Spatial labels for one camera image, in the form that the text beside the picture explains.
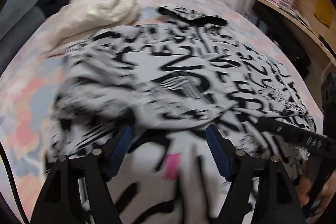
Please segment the person right hand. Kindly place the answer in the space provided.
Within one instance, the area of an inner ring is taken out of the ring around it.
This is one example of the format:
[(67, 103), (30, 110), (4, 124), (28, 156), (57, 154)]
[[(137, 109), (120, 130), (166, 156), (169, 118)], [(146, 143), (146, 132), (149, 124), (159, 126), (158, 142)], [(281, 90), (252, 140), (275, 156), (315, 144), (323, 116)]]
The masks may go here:
[(302, 207), (306, 206), (310, 200), (312, 200), (312, 203), (315, 200), (320, 200), (315, 213), (306, 219), (306, 223), (317, 223), (335, 195), (335, 170), (324, 185), (318, 187), (321, 190), (318, 194), (313, 188), (314, 183), (318, 182), (317, 171), (317, 162), (311, 162), (310, 159), (304, 162), (302, 165), (302, 176), (295, 189)]

